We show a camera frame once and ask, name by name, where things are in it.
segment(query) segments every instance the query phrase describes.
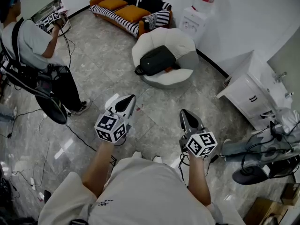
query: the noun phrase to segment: man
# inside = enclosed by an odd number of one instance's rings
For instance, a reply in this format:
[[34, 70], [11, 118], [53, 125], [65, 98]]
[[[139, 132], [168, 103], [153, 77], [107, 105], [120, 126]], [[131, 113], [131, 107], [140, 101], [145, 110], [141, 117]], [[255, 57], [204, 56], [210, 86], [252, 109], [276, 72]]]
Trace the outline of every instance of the man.
[[212, 225], [203, 159], [190, 154], [188, 188], [176, 171], [142, 159], [121, 160], [106, 182], [114, 145], [103, 142], [82, 180], [71, 172], [45, 204], [39, 225]]
[[[12, 47], [12, 32], [21, 14], [20, 0], [0, 0], [0, 21], [3, 23], [2, 42], [9, 53], [15, 59]], [[64, 65], [57, 55], [55, 46], [62, 21], [54, 25], [52, 35], [41, 30], [33, 21], [26, 20], [19, 30], [19, 50], [21, 62], [39, 71], [47, 73], [49, 65]], [[91, 105], [91, 101], [81, 102], [75, 82], [69, 69], [67, 73], [60, 75], [52, 81], [52, 92], [59, 98], [63, 105], [73, 114], [81, 114]]]

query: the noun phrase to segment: marble floor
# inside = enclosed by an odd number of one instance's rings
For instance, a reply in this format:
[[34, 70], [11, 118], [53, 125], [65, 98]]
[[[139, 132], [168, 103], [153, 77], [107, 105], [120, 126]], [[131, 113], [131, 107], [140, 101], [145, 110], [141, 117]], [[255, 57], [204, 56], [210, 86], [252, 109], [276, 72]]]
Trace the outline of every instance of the marble floor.
[[[73, 17], [71, 24], [73, 28], [66, 34], [75, 43], [75, 48], [70, 43], [71, 50], [74, 49], [71, 71], [81, 99], [90, 98], [93, 104], [82, 115], [69, 118], [68, 125], [93, 148], [101, 144], [94, 131], [96, 119], [104, 111], [106, 101], [116, 93], [120, 96], [133, 93], [137, 97], [133, 127], [126, 143], [114, 151], [118, 160], [139, 150], [146, 159], [159, 155], [166, 164], [176, 164], [180, 155], [178, 140], [183, 135], [179, 111], [183, 108], [199, 115], [220, 144], [226, 138], [240, 140], [251, 131], [248, 121], [226, 98], [215, 98], [223, 89], [225, 78], [203, 59], [199, 58], [199, 67], [187, 86], [175, 90], [156, 89], [134, 73], [131, 57], [134, 37], [95, 18], [88, 10]], [[67, 47], [61, 37], [57, 51], [68, 64]], [[19, 113], [39, 108], [32, 95], [24, 90], [16, 91], [13, 86], [7, 86], [1, 102], [12, 108], [18, 106]], [[20, 194], [17, 197], [18, 193], [14, 192], [16, 198], [13, 199], [20, 216], [37, 218], [44, 204], [39, 193], [45, 189], [54, 192], [70, 171], [82, 174], [94, 155], [66, 126], [49, 118], [42, 121], [43, 118], [42, 111], [22, 116], [16, 121], [10, 139], [0, 137], [0, 161], [8, 168], [7, 178], [12, 171], [22, 171], [27, 180], [34, 177], [40, 184], [45, 165], [42, 183], [36, 191], [20, 175], [10, 178]], [[10, 130], [11, 124], [0, 124], [2, 134]], [[47, 138], [50, 141], [48, 154]], [[286, 178], [242, 186], [231, 178], [239, 167], [239, 163], [226, 163], [221, 158], [210, 165], [207, 181], [213, 201], [230, 200], [243, 217], [258, 196], [279, 200]], [[183, 171], [187, 178], [188, 167], [183, 167]]]

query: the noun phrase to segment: black and white striped sofa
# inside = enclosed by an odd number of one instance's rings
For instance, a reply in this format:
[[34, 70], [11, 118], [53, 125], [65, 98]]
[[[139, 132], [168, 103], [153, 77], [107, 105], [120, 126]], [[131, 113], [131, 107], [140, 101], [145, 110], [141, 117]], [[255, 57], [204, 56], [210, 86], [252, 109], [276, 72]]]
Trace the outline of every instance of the black and white striped sofa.
[[136, 38], [140, 37], [143, 33], [149, 32], [157, 27], [170, 27], [172, 18], [172, 6], [162, 0], [124, 0], [128, 5], [135, 5], [143, 8], [151, 14], [143, 17], [140, 21], [131, 23], [124, 18], [115, 14], [116, 11], [108, 10], [100, 7], [98, 4], [104, 0], [91, 0], [90, 10], [93, 14], [98, 15], [111, 23], [126, 30]]

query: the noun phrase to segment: white round chair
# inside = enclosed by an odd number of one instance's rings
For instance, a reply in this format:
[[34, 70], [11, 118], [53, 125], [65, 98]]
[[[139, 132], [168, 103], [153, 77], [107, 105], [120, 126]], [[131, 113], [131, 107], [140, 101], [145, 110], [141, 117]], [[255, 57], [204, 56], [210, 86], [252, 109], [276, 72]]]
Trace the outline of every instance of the white round chair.
[[173, 89], [183, 86], [199, 63], [194, 41], [177, 28], [156, 28], [151, 32], [140, 36], [132, 48], [132, 57], [135, 67], [140, 65], [140, 59], [144, 54], [165, 45], [176, 58], [176, 64], [180, 69], [170, 72], [162, 71], [153, 76], [140, 76], [147, 84], [162, 88]]

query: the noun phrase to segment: faucet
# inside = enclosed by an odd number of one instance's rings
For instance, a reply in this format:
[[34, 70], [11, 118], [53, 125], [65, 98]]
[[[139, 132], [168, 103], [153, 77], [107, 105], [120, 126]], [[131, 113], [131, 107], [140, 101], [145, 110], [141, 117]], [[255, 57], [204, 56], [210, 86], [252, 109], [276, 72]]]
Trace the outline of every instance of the faucet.
[[282, 74], [279, 74], [279, 75], [275, 76], [275, 77], [274, 77], [275, 81], [276, 81], [277, 83], [281, 83], [281, 78], [285, 77], [286, 74], [287, 74], [287, 73], [284, 72], [284, 73], [282, 73]]

